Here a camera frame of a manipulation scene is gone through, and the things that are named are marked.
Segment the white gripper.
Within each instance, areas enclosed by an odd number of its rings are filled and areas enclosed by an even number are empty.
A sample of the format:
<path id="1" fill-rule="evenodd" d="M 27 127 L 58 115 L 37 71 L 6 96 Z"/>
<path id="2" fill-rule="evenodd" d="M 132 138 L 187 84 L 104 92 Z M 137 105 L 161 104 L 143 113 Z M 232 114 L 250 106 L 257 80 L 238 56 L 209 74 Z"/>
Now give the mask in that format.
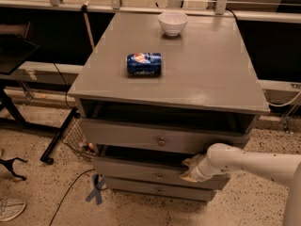
<path id="1" fill-rule="evenodd" d="M 222 174 L 222 171 L 214 167 L 204 154 L 186 158 L 182 161 L 182 164 L 189 168 L 189 171 L 187 170 L 180 175 L 180 178 L 187 182 L 205 182 L 216 175 Z"/>

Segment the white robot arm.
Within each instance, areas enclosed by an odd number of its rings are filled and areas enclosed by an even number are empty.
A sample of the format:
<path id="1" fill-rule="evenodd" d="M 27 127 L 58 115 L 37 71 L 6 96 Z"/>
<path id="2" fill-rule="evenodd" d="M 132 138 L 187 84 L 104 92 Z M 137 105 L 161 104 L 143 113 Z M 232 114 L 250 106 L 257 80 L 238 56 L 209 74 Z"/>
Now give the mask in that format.
<path id="1" fill-rule="evenodd" d="M 246 152 L 224 143 L 211 145 L 206 154 L 182 161 L 188 170 L 180 178 L 188 182 L 205 182 L 216 175 L 243 170 L 277 184 L 287 186 L 282 226 L 301 226 L 301 155 Z"/>

